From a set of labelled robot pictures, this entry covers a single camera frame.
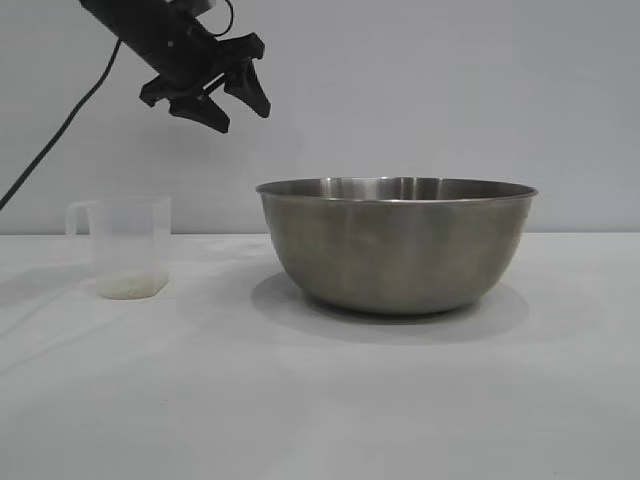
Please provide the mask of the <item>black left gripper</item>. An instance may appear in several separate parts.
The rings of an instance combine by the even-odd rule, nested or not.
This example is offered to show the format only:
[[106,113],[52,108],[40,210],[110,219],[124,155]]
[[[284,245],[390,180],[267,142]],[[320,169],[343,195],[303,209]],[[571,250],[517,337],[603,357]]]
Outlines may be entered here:
[[174,30],[147,29],[128,39],[127,46],[157,73],[140,92],[150,107],[171,100],[172,116],[226,134],[228,115],[209,97],[202,97],[223,87],[259,117],[270,116],[271,103],[253,64],[264,55],[264,42],[255,33],[219,40],[193,20]]

